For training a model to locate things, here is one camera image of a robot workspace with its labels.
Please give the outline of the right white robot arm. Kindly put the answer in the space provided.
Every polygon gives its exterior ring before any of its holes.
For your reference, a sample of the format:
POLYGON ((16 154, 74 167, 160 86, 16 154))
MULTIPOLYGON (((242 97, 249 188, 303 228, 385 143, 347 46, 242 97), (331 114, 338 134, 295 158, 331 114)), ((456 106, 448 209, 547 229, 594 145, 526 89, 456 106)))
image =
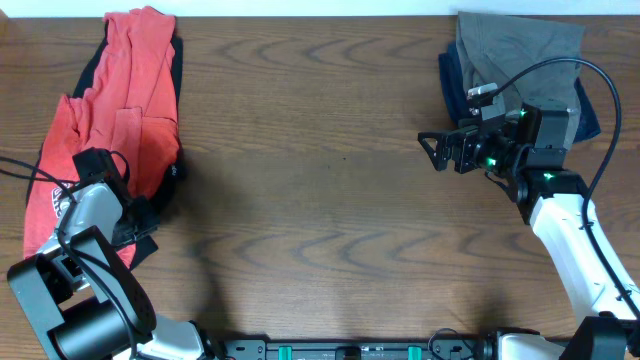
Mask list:
POLYGON ((434 168, 476 169, 498 184, 551 256, 578 328, 565 345, 525 330, 497 332, 482 359, 622 359, 639 354, 639 289, 597 219, 582 177, 564 168, 569 111, 531 98, 515 116, 491 106, 448 132, 417 136, 434 168))

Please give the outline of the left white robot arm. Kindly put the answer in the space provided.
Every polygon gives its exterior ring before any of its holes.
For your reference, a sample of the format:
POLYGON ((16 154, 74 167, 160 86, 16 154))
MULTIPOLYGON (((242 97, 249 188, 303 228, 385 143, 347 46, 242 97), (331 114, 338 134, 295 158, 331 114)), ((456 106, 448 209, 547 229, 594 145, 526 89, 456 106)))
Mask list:
POLYGON ((7 280, 49 359, 222 359, 193 322, 155 313, 112 236, 132 205, 106 173, 65 191, 62 213, 38 252, 7 280))

